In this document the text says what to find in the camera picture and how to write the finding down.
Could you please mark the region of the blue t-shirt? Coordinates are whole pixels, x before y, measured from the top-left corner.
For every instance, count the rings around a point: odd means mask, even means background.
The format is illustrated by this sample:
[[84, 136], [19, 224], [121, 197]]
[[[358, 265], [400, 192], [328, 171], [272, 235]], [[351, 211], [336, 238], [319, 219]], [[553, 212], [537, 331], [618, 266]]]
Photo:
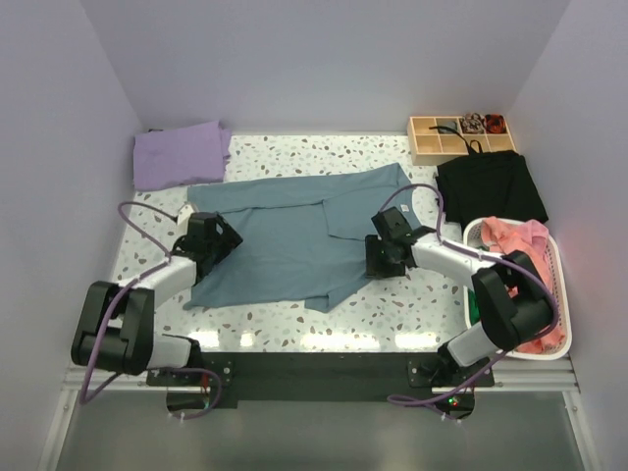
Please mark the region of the blue t-shirt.
[[367, 172], [192, 186], [187, 200], [220, 214], [241, 244], [191, 290], [186, 308], [299, 301], [328, 313], [369, 284], [365, 238], [385, 201], [412, 228], [410, 180], [397, 163]]

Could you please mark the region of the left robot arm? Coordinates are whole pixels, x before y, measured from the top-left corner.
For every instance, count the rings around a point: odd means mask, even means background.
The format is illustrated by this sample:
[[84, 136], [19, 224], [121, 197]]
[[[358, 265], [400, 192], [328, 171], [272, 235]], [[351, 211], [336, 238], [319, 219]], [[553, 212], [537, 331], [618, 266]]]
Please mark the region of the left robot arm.
[[218, 213], [193, 213], [163, 262], [120, 283], [95, 282], [87, 290], [71, 359], [90, 370], [138, 375], [166, 369], [182, 385], [203, 373], [198, 342], [157, 335], [158, 307], [196, 286], [242, 243], [242, 237]]

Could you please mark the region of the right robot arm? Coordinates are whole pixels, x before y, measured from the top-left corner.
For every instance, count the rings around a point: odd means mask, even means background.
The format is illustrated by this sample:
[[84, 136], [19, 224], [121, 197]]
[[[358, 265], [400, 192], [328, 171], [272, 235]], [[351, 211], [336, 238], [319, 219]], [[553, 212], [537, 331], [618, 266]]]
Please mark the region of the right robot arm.
[[481, 372], [495, 353], [507, 353], [551, 331], [559, 308], [531, 258], [522, 251], [494, 255], [453, 242], [432, 228], [412, 228], [396, 208], [372, 217], [365, 238], [366, 275], [401, 277], [409, 269], [438, 272], [475, 295], [480, 320], [415, 367], [432, 386], [457, 386]]

